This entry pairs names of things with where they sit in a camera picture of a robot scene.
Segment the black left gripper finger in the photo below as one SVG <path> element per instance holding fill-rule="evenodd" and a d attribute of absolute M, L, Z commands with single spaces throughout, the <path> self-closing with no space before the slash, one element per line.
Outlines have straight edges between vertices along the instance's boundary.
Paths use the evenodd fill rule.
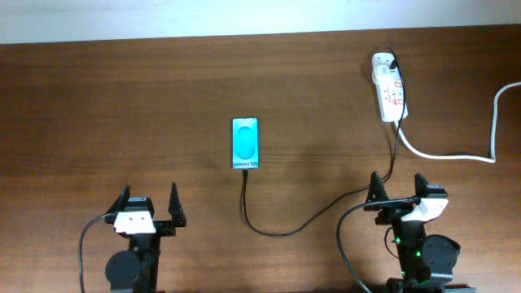
<path fill-rule="evenodd" d="M 186 227 L 186 215 L 183 211 L 175 182 L 171 186 L 168 212 L 175 227 Z"/>
<path fill-rule="evenodd" d="M 115 202 L 111 205 L 111 207 L 107 210 L 105 217 L 106 223 L 114 223 L 116 221 L 117 214 L 119 212 L 123 212 L 125 210 L 125 207 L 127 203 L 129 202 L 130 197 L 130 186 L 125 185 L 123 190 L 121 191 L 118 198 L 115 200 Z"/>

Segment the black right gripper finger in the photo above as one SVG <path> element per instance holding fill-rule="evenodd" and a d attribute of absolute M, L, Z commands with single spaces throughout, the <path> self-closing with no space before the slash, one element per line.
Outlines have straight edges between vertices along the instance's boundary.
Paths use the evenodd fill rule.
<path fill-rule="evenodd" d="M 414 175 L 414 196 L 418 198 L 427 197 L 429 194 L 428 185 L 429 183 L 427 182 L 427 179 L 421 173 L 416 173 Z"/>
<path fill-rule="evenodd" d="M 383 181 L 376 171 L 371 173 L 370 186 L 366 197 L 365 211 L 379 211 L 387 201 L 387 192 L 384 189 Z"/>

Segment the white power strip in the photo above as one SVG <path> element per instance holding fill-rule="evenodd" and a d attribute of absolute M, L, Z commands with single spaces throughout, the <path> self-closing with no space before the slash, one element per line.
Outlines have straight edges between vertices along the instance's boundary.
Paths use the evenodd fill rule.
<path fill-rule="evenodd" d="M 377 65 L 383 63 L 389 65 L 391 68 L 394 66 L 398 67 L 397 61 L 391 53 L 376 53 L 373 55 L 371 63 L 373 70 Z M 407 117 L 408 109 L 405 103 L 402 79 L 400 81 L 388 82 L 387 84 L 375 85 L 375 89 L 379 103 L 380 116 L 383 122 L 392 123 Z"/>

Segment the blue Galaxy S25 smartphone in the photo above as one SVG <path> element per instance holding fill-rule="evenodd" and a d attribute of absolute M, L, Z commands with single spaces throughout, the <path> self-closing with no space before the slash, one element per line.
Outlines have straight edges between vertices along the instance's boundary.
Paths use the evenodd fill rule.
<path fill-rule="evenodd" d="M 233 169 L 259 168 L 258 119 L 234 118 L 232 120 L 231 166 Z"/>

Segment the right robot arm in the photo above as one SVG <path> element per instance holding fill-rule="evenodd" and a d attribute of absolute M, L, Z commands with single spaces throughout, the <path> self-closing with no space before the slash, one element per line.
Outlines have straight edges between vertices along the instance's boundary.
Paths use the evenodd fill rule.
<path fill-rule="evenodd" d="M 449 203 L 443 186 L 432 185 L 421 173 L 414 176 L 415 194 L 388 198 L 377 172 L 371 173 L 366 212 L 377 212 L 376 225 L 389 225 L 394 235 L 402 278 L 389 278 L 387 292 L 476 292 L 453 285 L 453 267 L 461 246 L 444 235 L 426 234 L 424 225 L 441 215 Z"/>

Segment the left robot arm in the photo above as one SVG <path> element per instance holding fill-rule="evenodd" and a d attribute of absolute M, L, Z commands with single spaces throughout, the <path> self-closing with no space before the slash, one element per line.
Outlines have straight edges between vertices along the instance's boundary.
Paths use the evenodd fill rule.
<path fill-rule="evenodd" d="M 162 238 L 176 235 L 177 228 L 186 226 L 177 185 L 172 184 L 168 213 L 171 218 L 158 221 L 148 197 L 132 197 L 125 186 L 117 200 L 107 210 L 106 223 L 117 234 L 129 240 L 129 246 L 115 253 L 107 262 L 106 279 L 111 292 L 156 292 Z"/>

